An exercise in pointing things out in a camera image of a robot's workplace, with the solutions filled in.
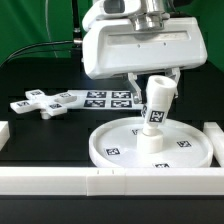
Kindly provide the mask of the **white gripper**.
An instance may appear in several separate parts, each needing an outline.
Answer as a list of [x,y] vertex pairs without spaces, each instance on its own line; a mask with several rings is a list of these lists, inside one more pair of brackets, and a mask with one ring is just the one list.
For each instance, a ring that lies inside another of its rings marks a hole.
[[165,71],[169,99],[177,98],[180,69],[198,67],[206,62],[207,51],[197,20],[170,18],[162,30],[136,31],[128,19],[94,23],[83,40],[86,74],[104,79],[128,74],[135,104],[142,103],[137,74]]

